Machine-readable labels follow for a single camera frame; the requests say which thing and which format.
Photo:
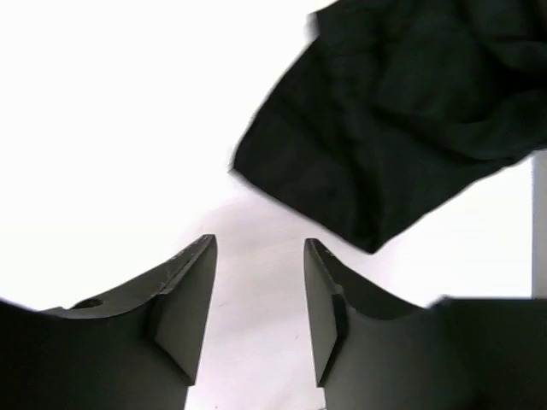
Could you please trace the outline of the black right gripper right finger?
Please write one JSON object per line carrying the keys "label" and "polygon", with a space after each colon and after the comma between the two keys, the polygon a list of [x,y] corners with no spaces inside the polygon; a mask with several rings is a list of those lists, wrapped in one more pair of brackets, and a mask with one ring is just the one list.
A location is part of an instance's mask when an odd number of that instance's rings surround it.
{"label": "black right gripper right finger", "polygon": [[444,297],[419,307],[312,238],[303,270],[328,408],[545,408],[545,300]]}

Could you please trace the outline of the black pleated skirt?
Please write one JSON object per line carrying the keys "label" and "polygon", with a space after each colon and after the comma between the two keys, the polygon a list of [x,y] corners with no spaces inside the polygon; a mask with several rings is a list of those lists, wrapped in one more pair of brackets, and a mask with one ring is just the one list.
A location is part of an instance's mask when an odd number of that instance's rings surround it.
{"label": "black pleated skirt", "polygon": [[546,146],[543,1],[337,1],[233,170],[368,253]]}

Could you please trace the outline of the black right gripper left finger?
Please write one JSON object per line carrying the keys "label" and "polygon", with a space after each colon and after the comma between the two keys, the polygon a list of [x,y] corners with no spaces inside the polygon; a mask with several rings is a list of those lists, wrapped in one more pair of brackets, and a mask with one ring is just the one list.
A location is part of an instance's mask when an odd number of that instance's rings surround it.
{"label": "black right gripper left finger", "polygon": [[197,378],[215,281],[206,234],[69,309],[1,305],[4,409],[181,409]]}

